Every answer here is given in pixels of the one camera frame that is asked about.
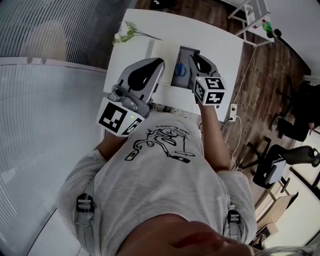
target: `electrical outlet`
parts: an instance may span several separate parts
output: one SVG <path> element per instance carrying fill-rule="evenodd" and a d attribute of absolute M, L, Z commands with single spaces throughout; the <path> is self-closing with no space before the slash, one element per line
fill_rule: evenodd
<path fill-rule="evenodd" d="M 230 105 L 230 122 L 235 122 L 236 121 L 236 116 L 237 116 L 237 109 L 238 105 L 237 104 L 231 104 Z"/>

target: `white table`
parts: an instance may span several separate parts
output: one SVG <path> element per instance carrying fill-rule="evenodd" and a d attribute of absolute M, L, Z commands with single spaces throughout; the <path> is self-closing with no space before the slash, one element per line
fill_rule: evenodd
<path fill-rule="evenodd" d="M 225 120 L 242 54 L 241 38 L 195 19 L 159 11 L 128 9 L 123 20 L 135 23 L 140 31 L 151 36 L 200 50 L 201 55 L 215 63 L 227 87 L 222 103 L 216 110 L 218 119 Z M 111 92 L 112 86 L 118 82 L 127 66 L 146 58 L 149 41 L 149 37 L 135 36 L 114 46 L 104 92 Z M 159 84 L 152 98 L 154 103 L 200 114 L 195 97 L 189 89 Z"/>

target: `black office chair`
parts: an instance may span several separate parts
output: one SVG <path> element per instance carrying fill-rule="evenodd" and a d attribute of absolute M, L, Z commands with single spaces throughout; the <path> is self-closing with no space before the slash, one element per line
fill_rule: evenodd
<path fill-rule="evenodd" d="M 267 145 L 262 154 L 260 154 L 250 142 L 247 144 L 247 146 L 255 152 L 258 159 L 245 166 L 242 164 L 239 165 L 239 168 L 243 170 L 258 165 L 256 171 L 252 172 L 252 175 L 254 175 L 253 182 L 262 188 L 270 189 L 274 184 L 274 182 L 270 183 L 269 181 L 277 169 L 277 163 L 285 161 L 288 165 L 311 164 L 313 167 L 317 167 L 320 164 L 320 154 L 315 148 L 300 146 L 293 149 L 285 149 L 276 144 L 268 151 L 271 139 L 268 137 L 264 139 Z M 281 182 L 283 183 L 281 193 L 285 191 L 289 181 L 290 178 L 285 180 L 281 177 Z"/>
<path fill-rule="evenodd" d="M 292 80 L 288 75 L 286 76 L 286 82 L 288 83 L 290 88 L 290 96 L 288 96 L 286 93 L 281 92 L 279 89 L 275 90 L 277 94 L 282 95 L 282 97 L 284 97 L 286 100 L 289 100 L 289 104 L 286 107 L 286 110 L 279 114 L 282 118 L 284 118 L 291 109 L 293 115 L 295 116 L 295 113 L 301 108 L 301 102 L 308 101 L 308 97 L 310 96 L 312 90 L 312 85 L 310 85 L 307 81 L 303 81 L 299 85 L 298 91 L 295 91 Z"/>

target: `flower sprig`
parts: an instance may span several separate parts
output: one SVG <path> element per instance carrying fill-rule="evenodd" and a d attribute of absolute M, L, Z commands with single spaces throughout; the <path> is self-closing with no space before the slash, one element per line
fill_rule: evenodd
<path fill-rule="evenodd" d="M 114 35 L 112 43 L 114 45 L 117 43 L 124 43 L 133 38 L 134 36 L 145 36 L 160 40 L 159 38 L 156 38 L 152 35 L 143 33 L 142 31 L 138 30 L 137 26 L 133 22 L 124 21 L 121 23 L 118 33 Z"/>

